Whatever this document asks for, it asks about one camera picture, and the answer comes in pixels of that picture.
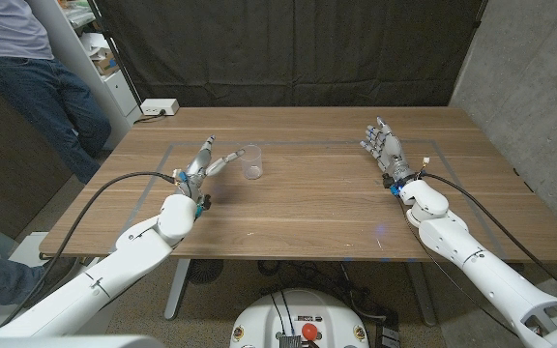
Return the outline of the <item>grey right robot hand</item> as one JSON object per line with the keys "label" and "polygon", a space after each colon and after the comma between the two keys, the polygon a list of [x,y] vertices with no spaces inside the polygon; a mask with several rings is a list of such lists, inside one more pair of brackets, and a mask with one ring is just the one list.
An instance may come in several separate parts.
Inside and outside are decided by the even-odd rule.
{"label": "grey right robot hand", "polygon": [[400,191],[415,179],[415,171],[409,167],[401,143],[390,126],[380,116],[376,122],[376,126],[366,127],[366,139],[360,144],[377,161],[384,188]]}

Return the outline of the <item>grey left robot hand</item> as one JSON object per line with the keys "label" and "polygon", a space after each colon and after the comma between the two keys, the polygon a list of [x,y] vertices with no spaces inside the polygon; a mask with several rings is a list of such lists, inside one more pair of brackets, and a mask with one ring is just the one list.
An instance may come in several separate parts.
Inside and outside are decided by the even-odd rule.
{"label": "grey left robot hand", "polygon": [[210,195],[201,191],[203,181],[207,177],[219,174],[228,163],[238,159],[246,152],[244,148],[241,148],[212,162],[212,146],[215,139],[214,135],[209,136],[187,168],[185,170],[176,169],[173,172],[178,184],[175,193],[185,195],[196,203],[196,218],[199,218],[204,211],[209,210],[211,206]]}

